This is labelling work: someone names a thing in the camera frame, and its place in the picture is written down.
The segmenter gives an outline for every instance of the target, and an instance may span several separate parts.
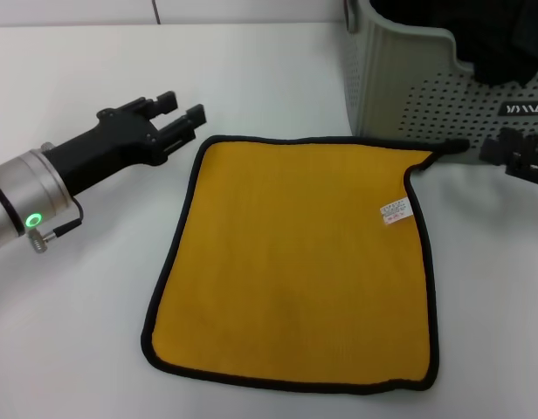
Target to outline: green led light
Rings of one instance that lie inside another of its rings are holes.
[[[28,216],[26,221],[24,222],[24,225],[26,225],[29,229],[32,227],[36,227],[42,222],[42,214],[36,213],[32,214],[31,216]]]

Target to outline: perforated basket wall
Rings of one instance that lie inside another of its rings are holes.
[[[353,134],[426,142],[467,138],[472,148],[452,159],[475,163],[482,141],[501,127],[538,133],[538,114],[499,116],[507,102],[538,102],[538,74],[524,88],[481,85],[472,67],[456,60],[449,31],[394,24],[369,0],[359,0],[354,13],[344,69]]]

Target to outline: care label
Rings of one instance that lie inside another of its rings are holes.
[[[412,208],[407,197],[380,208],[380,212],[386,224],[391,224],[395,221],[403,220],[407,216],[412,216]]]

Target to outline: yellow towel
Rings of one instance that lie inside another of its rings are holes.
[[[255,388],[425,390],[438,372],[431,250],[410,172],[467,141],[213,137],[148,309],[163,371]],[[408,197],[414,216],[380,209]]]

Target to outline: silver cylindrical joint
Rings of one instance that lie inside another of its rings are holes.
[[[0,166],[0,247],[71,204],[61,177],[39,150]]]

